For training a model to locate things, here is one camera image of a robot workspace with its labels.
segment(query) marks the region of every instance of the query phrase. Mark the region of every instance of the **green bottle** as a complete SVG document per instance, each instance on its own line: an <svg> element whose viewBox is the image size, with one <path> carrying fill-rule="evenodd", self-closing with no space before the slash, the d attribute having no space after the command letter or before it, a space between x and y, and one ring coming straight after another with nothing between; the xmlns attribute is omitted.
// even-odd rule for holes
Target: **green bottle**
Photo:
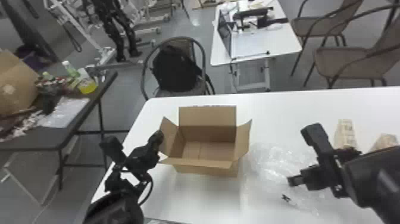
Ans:
<svg viewBox="0 0 400 224"><path fill-rule="evenodd" d="M63 61L62 64L72 78L77 79L80 76L79 72L71 65L69 61Z"/></svg>

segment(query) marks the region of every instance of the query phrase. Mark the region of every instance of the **plastic wrap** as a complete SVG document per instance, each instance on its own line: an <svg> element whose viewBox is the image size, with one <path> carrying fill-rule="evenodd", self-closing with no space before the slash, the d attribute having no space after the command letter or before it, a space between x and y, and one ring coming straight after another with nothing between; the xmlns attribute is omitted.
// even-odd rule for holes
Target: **plastic wrap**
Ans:
<svg viewBox="0 0 400 224"><path fill-rule="evenodd" d="M62 97L54 108L53 113L44 117L38 124L43 127L67 127L88 102L88 98L73 99Z"/></svg>
<svg viewBox="0 0 400 224"><path fill-rule="evenodd" d="M312 149L291 150L277 145L255 144L243 161L243 185L249 200L287 203L289 206L319 215L320 208L336 199L329 189L308 191L290 187L287 176L317 163Z"/></svg>

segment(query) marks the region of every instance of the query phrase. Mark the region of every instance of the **cardboard box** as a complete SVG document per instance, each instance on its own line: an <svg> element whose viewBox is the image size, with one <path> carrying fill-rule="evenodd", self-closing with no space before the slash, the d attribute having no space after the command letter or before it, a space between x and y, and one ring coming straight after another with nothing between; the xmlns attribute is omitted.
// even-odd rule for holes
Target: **cardboard box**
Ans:
<svg viewBox="0 0 400 224"><path fill-rule="evenodd" d="M251 120L236 126L236 107L180 107L179 125L163 118L160 151L181 173L236 177L249 151Z"/></svg>
<svg viewBox="0 0 400 224"><path fill-rule="evenodd" d="M0 115L27 109L38 95L38 74L9 51L0 52Z"/></svg>

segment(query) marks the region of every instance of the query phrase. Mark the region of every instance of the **cardboard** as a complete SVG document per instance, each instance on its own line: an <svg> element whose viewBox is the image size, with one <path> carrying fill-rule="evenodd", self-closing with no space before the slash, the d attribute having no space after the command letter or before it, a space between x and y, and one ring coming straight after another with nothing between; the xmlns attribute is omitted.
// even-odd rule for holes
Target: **cardboard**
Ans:
<svg viewBox="0 0 400 224"><path fill-rule="evenodd" d="M236 107L180 107L179 125L163 118L160 151L180 173L236 177L249 151L251 120L236 126Z"/></svg>
<svg viewBox="0 0 400 224"><path fill-rule="evenodd" d="M0 115L27 109L38 95L38 74L9 51L0 52Z"/></svg>

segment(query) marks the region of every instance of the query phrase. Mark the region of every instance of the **white desk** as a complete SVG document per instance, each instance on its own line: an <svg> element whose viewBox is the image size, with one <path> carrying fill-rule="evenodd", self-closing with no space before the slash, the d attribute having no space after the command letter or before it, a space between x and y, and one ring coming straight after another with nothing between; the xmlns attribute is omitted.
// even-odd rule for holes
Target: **white desk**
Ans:
<svg viewBox="0 0 400 224"><path fill-rule="evenodd" d="M360 150L366 152L381 133L400 137L399 97L399 87L388 87L150 99L123 143L124 152L130 154L135 147L144 145L159 128L163 116L177 123L178 107L189 105L236 105L238 124L253 119L250 149L255 144L275 143L313 150L302 139L303 127L320 122L332 140L338 119L352 119ZM110 173L111 167L92 202L105 194L104 180ZM177 173L166 164L158 164L149 173L154 190L142 206L147 217L193 224L381 223L372 210L361 210L350 199L336 200L332 210L314 216L284 202L250 200L240 179ZM137 183L130 174L123 177ZM345 211L351 221L344 222L338 210Z"/></svg>
<svg viewBox="0 0 400 224"><path fill-rule="evenodd" d="M282 7L279 3L278 0L264 0L265 2L269 2L268 6L269 7L274 7L273 14L274 18L286 18L285 13L282 10ZM219 17L219 12L220 9L225 7L225 4L219 5L215 9L215 21L218 21ZM233 10L230 12L230 15L232 16L233 13L235 13L237 9ZM223 66L223 65L228 65L230 63L235 64L235 69L238 71L237 76L234 76L234 86L232 91L240 91L240 90L246 90L246 89L252 89L252 88L260 88L260 87L265 87L267 89L270 88L270 72L268 69L268 59L278 57L281 55L286 55L286 54L294 54L299 51L301 51L301 45L299 43L298 38L296 37L292 26L290 23L285 23L282 25L279 25L278 29L274 28L265 28L262 30L258 30L258 32L264 32L265 33L265 41L262 44L262 46L265 46L267 43L267 49L269 50L270 54L266 55L255 55L251 57L245 57L245 58L239 58L232 62L225 46L224 43L221 40L220 35L218 34L217 31L217 26L214 26L214 32L212 35L212 47L211 47L211 59L210 63L212 66ZM249 47L257 47L260 45L260 43L252 43L249 42ZM256 71L248 71L245 72L244 70L242 71L242 74L240 73L240 68L241 67L249 67L244 65L243 62L249 62L249 61L255 61L255 60L265 60L265 68L264 69L264 74L265 74L265 82L262 84L253 84L253 85L248 85L248 86L241 86L239 83L239 77L240 75L254 75L254 74L247 74L247 73L254 73L259 70L259 68L256 69Z"/></svg>

